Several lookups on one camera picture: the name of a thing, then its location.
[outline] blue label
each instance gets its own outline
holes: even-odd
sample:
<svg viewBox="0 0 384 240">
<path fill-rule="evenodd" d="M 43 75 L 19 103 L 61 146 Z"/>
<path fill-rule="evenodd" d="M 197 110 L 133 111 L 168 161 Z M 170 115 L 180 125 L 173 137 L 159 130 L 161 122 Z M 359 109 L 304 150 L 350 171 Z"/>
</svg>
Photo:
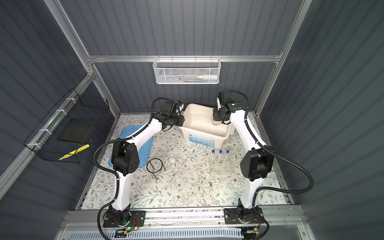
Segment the blue label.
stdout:
<svg viewBox="0 0 384 240">
<path fill-rule="evenodd" d="M 215 147 L 215 140 L 206 137 L 200 137 L 194 134 L 188 134 L 189 140 L 198 144 L 202 144 L 208 147 Z"/>
</svg>

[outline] black mounting plate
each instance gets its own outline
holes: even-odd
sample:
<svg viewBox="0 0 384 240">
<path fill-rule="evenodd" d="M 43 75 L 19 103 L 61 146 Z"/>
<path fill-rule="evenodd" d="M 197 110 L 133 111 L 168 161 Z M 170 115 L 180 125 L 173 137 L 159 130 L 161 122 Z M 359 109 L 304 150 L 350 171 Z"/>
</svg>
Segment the black mounting plate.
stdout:
<svg viewBox="0 0 384 240">
<path fill-rule="evenodd" d="M 259 214 L 263 214 L 263 211 L 261 208 L 258 208 L 257 210 L 259 212 Z M 225 219 L 225 224 L 260 224 L 260 223 L 263 223 L 264 221 L 254 215 L 250 220 L 249 222 L 248 221 L 243 221 L 241 222 L 239 217 L 238 217 L 238 213 L 237 213 L 237 209 L 224 209 L 224 219 Z"/>
<path fill-rule="evenodd" d="M 137 221 L 135 223 L 135 227 L 139 226 L 142 227 L 144 226 L 144 220 L 145 220 L 145 211 L 130 211 L 132 217 L 137 218 L 139 220 L 139 224 L 137 225 Z M 119 222 L 114 221 L 114 219 L 108 218 L 107 220 L 104 221 L 103 227 L 119 227 L 118 224 L 121 224 Z M 125 227 L 133 227 L 133 220 L 129 222 L 129 224 Z"/>
</svg>

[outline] table surface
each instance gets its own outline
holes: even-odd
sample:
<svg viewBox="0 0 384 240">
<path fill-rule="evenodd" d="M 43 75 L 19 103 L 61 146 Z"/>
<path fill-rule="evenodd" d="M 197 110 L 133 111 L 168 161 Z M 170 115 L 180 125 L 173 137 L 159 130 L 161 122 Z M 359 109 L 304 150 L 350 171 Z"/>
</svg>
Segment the table surface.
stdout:
<svg viewBox="0 0 384 240">
<path fill-rule="evenodd" d="M 248 116 L 256 131 L 259 132 L 253 115 L 250 113 Z M 121 115 L 111 139 L 119 137 L 124 127 L 142 126 L 148 119 L 149 114 Z M 212 148 L 185 141 L 181 130 L 175 126 L 169 131 L 157 133 L 153 138 L 149 159 L 167 152 L 170 157 L 177 159 L 176 165 L 166 163 L 166 170 L 155 174 L 157 179 L 147 171 L 146 167 L 138 168 L 133 173 L 131 184 L 131 208 L 237 205 L 244 187 L 240 161 L 245 150 L 236 131 L 224 142 L 222 149 L 223 152 L 230 150 L 233 174 L 209 175 Z M 111 154 L 112 145 L 109 145 L 100 163 L 103 167 L 112 168 L 108 165 Z M 100 209 L 111 201 L 114 181 L 113 174 L 98 169 L 81 209 Z M 280 188 L 273 169 L 262 185 Z M 257 200 L 259 205 L 286 204 L 282 193 L 270 190 L 260 191 Z"/>
</svg>

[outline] black mesh basket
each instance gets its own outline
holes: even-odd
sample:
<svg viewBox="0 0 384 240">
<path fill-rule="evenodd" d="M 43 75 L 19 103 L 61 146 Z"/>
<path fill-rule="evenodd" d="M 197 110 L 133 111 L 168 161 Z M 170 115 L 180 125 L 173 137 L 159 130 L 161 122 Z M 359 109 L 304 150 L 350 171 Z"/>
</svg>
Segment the black mesh basket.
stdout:
<svg viewBox="0 0 384 240">
<path fill-rule="evenodd" d="M 89 160 L 88 147 L 96 130 L 109 111 L 108 101 L 85 95 L 76 95 L 31 143 L 24 145 L 47 161 L 80 163 Z"/>
</svg>

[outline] gray wall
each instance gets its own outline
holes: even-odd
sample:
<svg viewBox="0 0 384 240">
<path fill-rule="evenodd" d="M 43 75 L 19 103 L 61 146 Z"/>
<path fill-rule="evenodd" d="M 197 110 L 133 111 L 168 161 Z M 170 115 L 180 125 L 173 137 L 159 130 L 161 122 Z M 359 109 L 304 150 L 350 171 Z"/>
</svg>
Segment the gray wall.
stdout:
<svg viewBox="0 0 384 240">
<path fill-rule="evenodd" d="M 90 55 L 276 55 L 300 0 L 79 1 L 62 5 Z M 96 63 L 121 112 L 157 97 L 214 106 L 224 89 L 260 98 L 273 63 L 222 63 L 218 85 L 159 85 L 150 63 Z"/>
<path fill-rule="evenodd" d="M 86 72 L 43 1 L 0 1 L 0 173 L 23 141 Z M 86 95 L 100 97 L 91 84 Z M 94 148 L 106 140 L 108 114 L 80 164 L 34 157 L 0 200 L 0 239 L 53 239 L 76 206 L 93 169 Z"/>
<path fill-rule="evenodd" d="M 315 1 L 262 112 L 317 239 L 382 239 L 384 2 Z M 290 189 L 308 180 L 280 163 Z"/>
<path fill-rule="evenodd" d="M 171 85 L 155 83 L 152 63 L 96 63 L 121 112 L 149 112 L 152 101 L 167 97 L 183 103 L 214 107 L 217 93 L 239 90 L 255 109 L 273 63 L 222 63 L 219 84 Z"/>
<path fill-rule="evenodd" d="M 0 173 L 86 71 L 43 1 L 0 1 Z"/>
</svg>

